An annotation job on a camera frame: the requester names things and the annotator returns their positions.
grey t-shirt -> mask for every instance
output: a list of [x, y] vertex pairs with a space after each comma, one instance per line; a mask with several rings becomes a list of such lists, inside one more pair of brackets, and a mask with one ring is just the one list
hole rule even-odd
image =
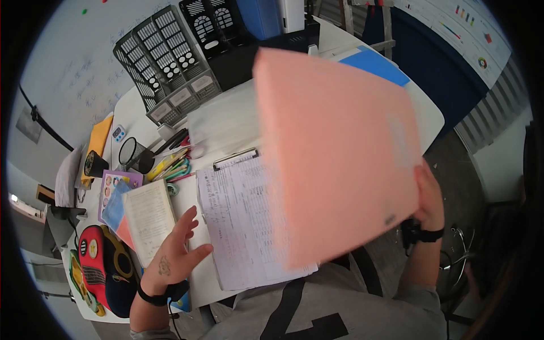
[[[284, 331], [282, 339], [446, 338], [435, 287], [407, 287], [393, 299], [385, 299], [364, 292], [353, 273], [332, 263], [305, 277], [301, 294], [294, 287], [284, 289], [287, 284], [238, 294], [231, 316], [201, 339], [280, 339]], [[131, 336], [134, 340], [177, 339], [170, 329], [131, 332]]]

clipboard clip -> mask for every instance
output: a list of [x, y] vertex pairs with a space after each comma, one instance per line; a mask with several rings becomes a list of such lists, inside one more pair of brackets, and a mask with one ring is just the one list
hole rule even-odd
[[215, 162], [213, 162], [213, 171], [219, 171], [233, 164], [240, 163], [245, 160], [256, 158], [256, 157], [259, 157], [259, 151], [257, 150], [256, 147], [252, 147], [244, 151], [236, 152], [230, 156], [218, 159]]

pen holder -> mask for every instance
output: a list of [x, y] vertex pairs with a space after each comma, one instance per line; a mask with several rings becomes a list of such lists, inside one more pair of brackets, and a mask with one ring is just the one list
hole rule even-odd
[[151, 150], [136, 141], [136, 138], [128, 138], [119, 151], [119, 163], [137, 172], [146, 174], [153, 168], [155, 159]]
[[109, 169], [109, 163], [100, 157], [96, 151], [91, 150], [85, 159], [83, 168], [85, 175], [102, 178], [102, 173], [107, 169]]

blue folder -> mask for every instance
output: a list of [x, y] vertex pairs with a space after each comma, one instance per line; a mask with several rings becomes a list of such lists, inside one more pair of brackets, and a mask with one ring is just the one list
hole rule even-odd
[[367, 71], [399, 86], [404, 86], [410, 81], [404, 73], [379, 53], [371, 51], [364, 46], [359, 46], [357, 49], [360, 52], [350, 55], [339, 62]]

wrist strap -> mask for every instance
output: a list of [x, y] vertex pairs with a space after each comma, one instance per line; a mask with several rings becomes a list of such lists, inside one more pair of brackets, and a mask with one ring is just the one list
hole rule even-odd
[[420, 230], [418, 239], [421, 242], [430, 243], [436, 242], [444, 235], [444, 228], [440, 230], [430, 231], [430, 230]]
[[172, 298], [172, 301], [178, 301], [189, 290], [189, 281], [183, 280], [175, 285], [168, 285], [163, 295], [147, 295], [141, 285], [138, 284], [138, 294], [142, 300], [152, 304], [153, 306], [162, 307], [166, 306], [168, 298]]

